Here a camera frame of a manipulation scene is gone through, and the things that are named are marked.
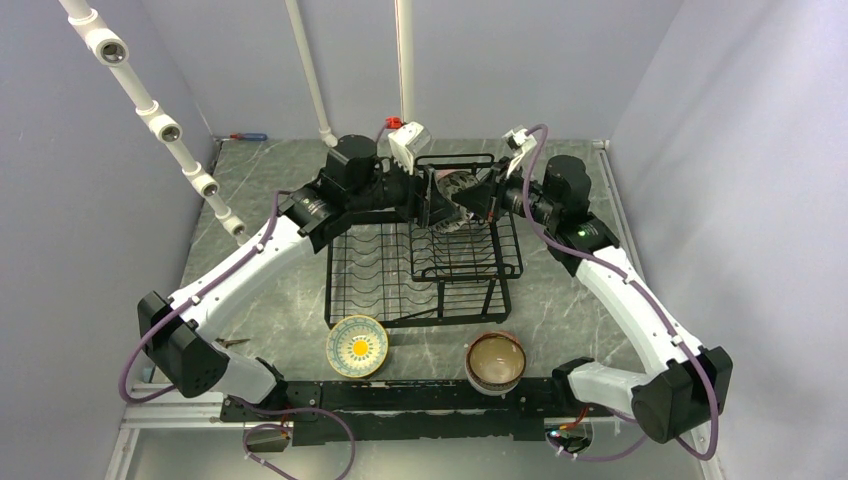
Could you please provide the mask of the red patterned bowl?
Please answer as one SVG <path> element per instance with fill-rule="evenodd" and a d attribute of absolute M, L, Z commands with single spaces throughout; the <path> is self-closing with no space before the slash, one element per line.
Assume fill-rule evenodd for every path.
<path fill-rule="evenodd" d="M 437 179 L 437 188 L 442 196 L 451 202 L 454 210 L 445 219 L 440 220 L 432 226 L 437 233 L 452 233 L 466 225 L 471 214 L 468 209 L 454 200 L 454 196 L 466 189 L 474 187 L 478 183 L 477 177 L 469 171 L 449 170 L 441 174 Z"/>

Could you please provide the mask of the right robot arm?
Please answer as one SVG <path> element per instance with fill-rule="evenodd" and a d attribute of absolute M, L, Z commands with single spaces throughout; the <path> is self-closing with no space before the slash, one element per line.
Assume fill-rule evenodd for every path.
<path fill-rule="evenodd" d="M 498 163 L 483 178 L 449 174 L 439 182 L 450 201 L 481 220 L 507 213 L 529 220 L 551 255 L 584 285 L 634 347 L 643 373 L 569 361 L 552 373 L 551 401 L 574 415 L 596 404 L 630 417 L 656 443 L 678 440 L 703 424 L 717 426 L 733 362 L 720 346 L 707 348 L 648 288 L 610 227 L 592 211 L 592 181 L 582 160 L 547 162 L 542 181 Z"/>

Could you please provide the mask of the blue yellow patterned bowl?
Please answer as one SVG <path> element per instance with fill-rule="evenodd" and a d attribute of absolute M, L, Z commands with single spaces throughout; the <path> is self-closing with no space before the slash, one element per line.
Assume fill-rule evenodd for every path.
<path fill-rule="evenodd" d="M 352 315 L 331 328 L 325 353 L 336 373 L 350 379 L 364 379 L 375 374 L 388 358 L 389 337 L 377 320 Z"/>

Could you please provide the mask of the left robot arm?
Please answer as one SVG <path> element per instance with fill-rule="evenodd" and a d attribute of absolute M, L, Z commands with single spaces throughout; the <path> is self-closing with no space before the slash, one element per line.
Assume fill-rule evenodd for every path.
<path fill-rule="evenodd" d="M 165 390 L 186 398 L 217 391 L 246 401 L 261 419 L 279 417 L 288 402 L 284 376 L 263 359 L 227 350 L 218 335 L 285 270 L 346 233 L 355 215 L 392 210 L 423 226 L 446 219 L 453 207 L 416 164 L 430 141 L 417 123 L 390 133 L 384 167 L 375 140 L 341 137 L 314 180 L 273 194 L 266 223 L 235 252 L 169 296 L 140 300 L 138 350 L 170 380 Z"/>

